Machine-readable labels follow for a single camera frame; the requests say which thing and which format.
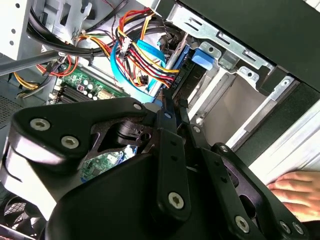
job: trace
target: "human hand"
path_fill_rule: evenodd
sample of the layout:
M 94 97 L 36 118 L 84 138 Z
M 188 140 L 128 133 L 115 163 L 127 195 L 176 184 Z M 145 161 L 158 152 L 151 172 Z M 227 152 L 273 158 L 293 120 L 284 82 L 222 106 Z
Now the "human hand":
M 267 187 L 301 222 L 320 220 L 320 172 L 290 172 Z

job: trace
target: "motherboard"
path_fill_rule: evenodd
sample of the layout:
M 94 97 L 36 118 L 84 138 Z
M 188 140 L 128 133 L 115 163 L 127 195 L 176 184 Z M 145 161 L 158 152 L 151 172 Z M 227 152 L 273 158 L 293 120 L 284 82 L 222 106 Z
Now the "motherboard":
M 80 69 L 76 69 L 72 74 L 56 80 L 53 91 L 49 94 L 48 104 L 69 104 L 128 96 L 115 84 L 101 82 Z M 81 168 L 81 181 L 85 183 L 121 164 L 133 157 L 134 152 L 135 147 L 127 146 L 123 151 L 104 153 L 86 160 Z
M 48 103 L 68 104 L 128 96 L 115 84 L 106 81 L 101 82 L 76 69 L 71 75 L 56 80 L 53 91 L 49 94 Z

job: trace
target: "blue drive tab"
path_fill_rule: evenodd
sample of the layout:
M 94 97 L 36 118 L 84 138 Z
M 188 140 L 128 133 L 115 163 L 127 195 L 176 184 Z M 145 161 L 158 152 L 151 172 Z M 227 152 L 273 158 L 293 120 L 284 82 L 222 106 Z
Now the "blue drive tab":
M 207 70 L 211 70 L 215 59 L 198 48 L 192 57 L 192 61 Z

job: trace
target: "black side panel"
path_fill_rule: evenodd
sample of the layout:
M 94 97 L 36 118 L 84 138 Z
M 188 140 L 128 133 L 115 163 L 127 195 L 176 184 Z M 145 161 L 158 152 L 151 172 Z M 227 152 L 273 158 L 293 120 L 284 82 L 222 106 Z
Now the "black side panel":
M 301 83 L 238 149 L 238 157 L 252 164 L 319 99 L 319 92 Z
M 320 13 L 302 0 L 180 0 L 320 91 Z

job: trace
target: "ventilation grille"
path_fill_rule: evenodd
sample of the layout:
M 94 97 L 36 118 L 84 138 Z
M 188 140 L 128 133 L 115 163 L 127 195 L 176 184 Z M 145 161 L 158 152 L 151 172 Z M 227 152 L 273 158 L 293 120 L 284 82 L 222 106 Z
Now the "ventilation grille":
M 22 108 L 19 104 L 0 96 L 0 129 L 7 125 L 10 117 Z

